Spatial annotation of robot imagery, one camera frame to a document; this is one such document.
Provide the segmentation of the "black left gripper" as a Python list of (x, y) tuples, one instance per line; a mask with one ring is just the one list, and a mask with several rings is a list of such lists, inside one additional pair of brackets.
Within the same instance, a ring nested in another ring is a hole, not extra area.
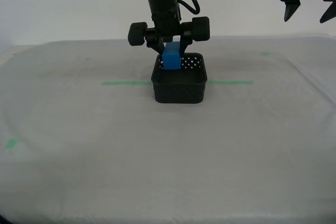
[(180, 37), (180, 54), (193, 41), (207, 41), (210, 39), (209, 18), (195, 17), (191, 22), (180, 23), (179, 11), (152, 12), (153, 28), (148, 28), (146, 22), (132, 23), (128, 33), (128, 42), (131, 46), (142, 46), (146, 43), (160, 55), (164, 51), (164, 37)]

